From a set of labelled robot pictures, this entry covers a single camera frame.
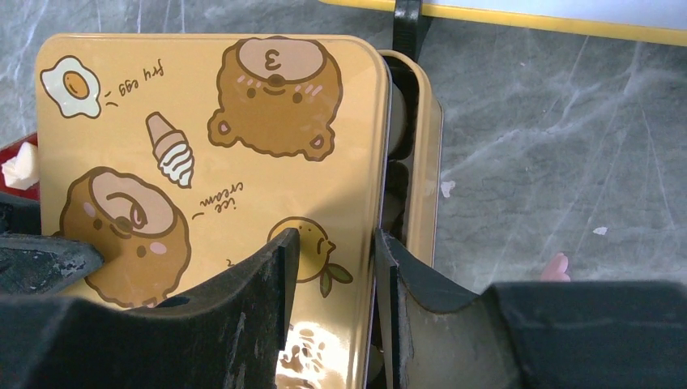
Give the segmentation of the pink metal tweezers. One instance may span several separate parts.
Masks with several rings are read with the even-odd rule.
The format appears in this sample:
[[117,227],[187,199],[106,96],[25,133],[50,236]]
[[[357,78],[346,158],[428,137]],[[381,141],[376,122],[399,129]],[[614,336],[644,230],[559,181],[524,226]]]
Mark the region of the pink metal tweezers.
[[540,280],[544,282],[570,282],[567,274],[569,266],[568,257],[559,252],[553,256],[540,275]]

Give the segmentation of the silver box lid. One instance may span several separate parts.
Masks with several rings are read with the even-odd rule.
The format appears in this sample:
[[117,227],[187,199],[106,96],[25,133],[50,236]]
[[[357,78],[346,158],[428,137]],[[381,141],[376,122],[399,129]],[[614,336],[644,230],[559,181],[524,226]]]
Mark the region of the silver box lid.
[[280,388],[362,388],[391,97],[353,36],[60,34],[36,57],[42,230],[105,265],[66,289],[152,307],[301,235]]

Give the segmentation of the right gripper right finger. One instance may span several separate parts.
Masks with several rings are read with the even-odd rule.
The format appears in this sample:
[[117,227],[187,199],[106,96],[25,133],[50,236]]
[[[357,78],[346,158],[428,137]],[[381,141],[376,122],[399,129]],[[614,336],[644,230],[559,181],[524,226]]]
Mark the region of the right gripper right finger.
[[480,294],[375,234],[391,388],[683,388],[686,287],[507,282]]

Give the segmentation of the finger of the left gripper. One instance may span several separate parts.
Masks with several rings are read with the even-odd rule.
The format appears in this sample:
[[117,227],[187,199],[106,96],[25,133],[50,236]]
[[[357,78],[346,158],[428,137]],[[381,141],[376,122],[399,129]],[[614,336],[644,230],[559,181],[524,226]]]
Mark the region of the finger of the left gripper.
[[2,294],[55,294],[104,263],[89,243],[41,234],[36,200],[1,194]]

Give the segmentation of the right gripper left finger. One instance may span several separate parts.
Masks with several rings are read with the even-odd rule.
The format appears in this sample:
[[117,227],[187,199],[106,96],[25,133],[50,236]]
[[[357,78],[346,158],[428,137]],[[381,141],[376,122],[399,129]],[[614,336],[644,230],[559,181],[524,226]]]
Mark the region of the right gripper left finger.
[[159,305],[77,297],[1,300],[4,388],[273,388],[288,336],[299,234]]

